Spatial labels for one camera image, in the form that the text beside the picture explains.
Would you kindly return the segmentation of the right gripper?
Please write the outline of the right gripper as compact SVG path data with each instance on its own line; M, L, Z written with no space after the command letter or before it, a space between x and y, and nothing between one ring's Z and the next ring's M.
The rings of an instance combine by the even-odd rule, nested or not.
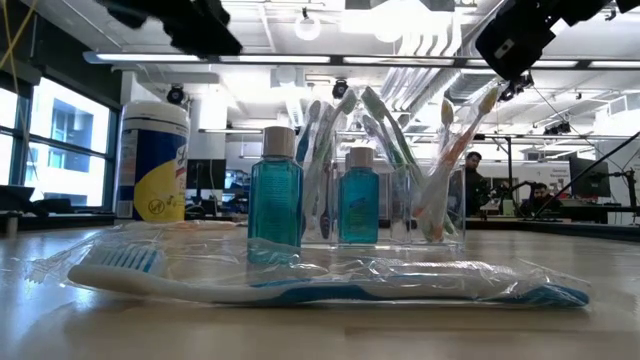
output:
M475 47L488 66L513 80L538 61L555 38L557 19L574 26L591 19L611 0L506 0L480 32Z

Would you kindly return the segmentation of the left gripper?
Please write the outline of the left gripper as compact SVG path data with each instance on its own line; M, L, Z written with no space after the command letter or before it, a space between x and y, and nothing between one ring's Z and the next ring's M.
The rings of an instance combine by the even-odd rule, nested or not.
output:
M140 29L159 15L151 0L95 0L109 15ZM239 55L243 46L228 29L231 16L221 0L166 0L161 21L170 45L197 57Z

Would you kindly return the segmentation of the orange toothbrush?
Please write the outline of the orange toothbrush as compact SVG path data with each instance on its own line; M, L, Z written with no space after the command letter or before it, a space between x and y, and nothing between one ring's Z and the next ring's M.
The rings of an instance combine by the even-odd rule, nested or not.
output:
M460 155L474 138L483 118L491 112L497 102L500 88L494 86L478 99L469 109L464 131L449 138L440 152L439 158L427 179L422 193L423 211L416 215L428 224L428 239L441 242L444 239L444 222L449 190L449 176L457 164Z
M441 104L438 151L421 187L419 202L413 210L413 216L422 228L425 238L433 242L443 240L449 176L456 162L450 155L453 121L454 112L451 102L444 99Z

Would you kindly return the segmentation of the blue toothbrush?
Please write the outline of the blue toothbrush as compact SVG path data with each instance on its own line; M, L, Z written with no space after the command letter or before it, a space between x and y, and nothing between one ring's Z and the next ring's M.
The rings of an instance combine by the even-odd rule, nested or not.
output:
M26 266L56 283L143 298L234 306L409 302L582 308L586 282L527 261L487 263L454 245L250 239L224 223L130 223Z
M301 137L298 142L297 150L296 150L296 162L300 165L304 163L311 137L311 130L315 123L319 120L321 110L321 101L314 100L308 107L307 110L307 122L304 129L301 131Z

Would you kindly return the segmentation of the teal mouthwash bottle white cap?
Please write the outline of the teal mouthwash bottle white cap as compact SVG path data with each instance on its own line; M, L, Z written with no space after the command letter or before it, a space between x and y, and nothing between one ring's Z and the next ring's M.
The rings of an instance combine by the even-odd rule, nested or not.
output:
M263 131L261 160L251 169L247 257L254 264L288 260L301 246L304 174L295 160L295 132Z
M379 230L379 175L374 150L352 147L340 179L339 239L343 244L374 245Z

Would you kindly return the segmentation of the long ceiling strip light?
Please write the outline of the long ceiling strip light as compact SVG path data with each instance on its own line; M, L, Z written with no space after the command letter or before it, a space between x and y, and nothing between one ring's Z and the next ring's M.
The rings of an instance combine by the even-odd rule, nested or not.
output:
M383 55L287 55L244 54L237 56L212 56L207 59L179 53L103 53L84 52L90 64L184 64L184 65L327 65L364 67L425 67L489 69L481 58L445 56L383 56ZM576 71L640 71L640 60L634 59L549 59L543 58L532 66L535 70Z

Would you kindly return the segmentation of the round ceiling lamp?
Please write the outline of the round ceiling lamp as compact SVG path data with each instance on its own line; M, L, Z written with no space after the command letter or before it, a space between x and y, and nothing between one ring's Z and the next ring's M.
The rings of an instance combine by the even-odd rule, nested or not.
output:
M321 22L314 17L300 17L294 23L296 36L304 41L313 41L321 33Z

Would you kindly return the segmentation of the disinfecting wipes canister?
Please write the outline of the disinfecting wipes canister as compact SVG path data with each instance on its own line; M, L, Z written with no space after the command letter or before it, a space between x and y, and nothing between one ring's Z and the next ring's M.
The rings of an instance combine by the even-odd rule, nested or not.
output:
M190 122L177 105L132 101L124 107L115 215L171 223L184 219Z

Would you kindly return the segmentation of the background monitor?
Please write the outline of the background monitor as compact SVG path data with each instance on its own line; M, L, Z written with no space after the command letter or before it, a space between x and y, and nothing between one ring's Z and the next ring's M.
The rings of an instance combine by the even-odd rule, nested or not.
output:
M189 159L187 188L195 190L223 190L225 188L225 159Z
M571 193L574 197L610 197L609 167L606 162L570 158Z

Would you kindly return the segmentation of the person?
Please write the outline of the person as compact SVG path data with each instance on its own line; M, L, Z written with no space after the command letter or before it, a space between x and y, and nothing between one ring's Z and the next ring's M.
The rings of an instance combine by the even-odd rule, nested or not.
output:
M482 160L478 152L469 152L465 159L465 213L467 217L477 215L482 206L490 201L487 180L477 171Z
M531 217L541 209L557 211L562 206L560 200L555 199L548 191L544 183L533 183L530 187L530 196L520 206L520 213L524 217Z

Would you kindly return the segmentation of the clear acrylic organizer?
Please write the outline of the clear acrylic organizer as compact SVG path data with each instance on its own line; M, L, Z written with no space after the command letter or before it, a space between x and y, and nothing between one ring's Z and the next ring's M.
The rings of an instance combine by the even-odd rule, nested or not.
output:
M333 148L331 150L332 162L329 182L331 234L328 239L323 239L315 216L318 184L316 177L319 174L319 169L314 162L314 144L317 133L318 130L311 131L309 148L302 164L308 172L305 176L302 241L304 243L337 244L340 242L339 187L340 179L348 168L346 165L347 158L338 155L342 136L335 130L332 140ZM413 210L419 202L421 187L430 168L424 170L416 161L424 176L424 181L420 185L416 185L404 167L397 167L389 162L389 157L382 147L379 126L369 129L367 135L374 142L370 146L374 150L374 154L381 154L381 160L386 163L386 168L379 173L379 227L386 231L381 235L381 240L406 246L413 244L417 246L462 248L465 241L465 221L453 219L454 217L460 217L462 212L460 210L450 210L448 198L444 222L444 239L441 242L427 240L418 221L413 216Z

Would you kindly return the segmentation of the black desk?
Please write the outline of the black desk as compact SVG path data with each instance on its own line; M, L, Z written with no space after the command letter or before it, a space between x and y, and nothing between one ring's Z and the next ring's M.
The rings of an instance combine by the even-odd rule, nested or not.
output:
M0 185L0 235L19 231L108 226L115 215L101 210L75 210L68 199L31 201L34 188Z

